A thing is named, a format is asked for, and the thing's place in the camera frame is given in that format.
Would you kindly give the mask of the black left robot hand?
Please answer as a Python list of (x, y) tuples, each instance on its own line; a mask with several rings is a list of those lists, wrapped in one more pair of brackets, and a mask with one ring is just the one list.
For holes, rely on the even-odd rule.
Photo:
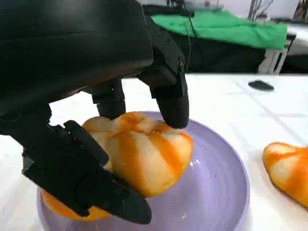
[(0, 132), (23, 147), (22, 173), (82, 217), (97, 206), (149, 224), (145, 198), (103, 169), (104, 149), (75, 121), (50, 125), (50, 103), (80, 91), (99, 114), (125, 112), (121, 79), (149, 86), (164, 121), (189, 120), (184, 56), (136, 0), (3, 0)]

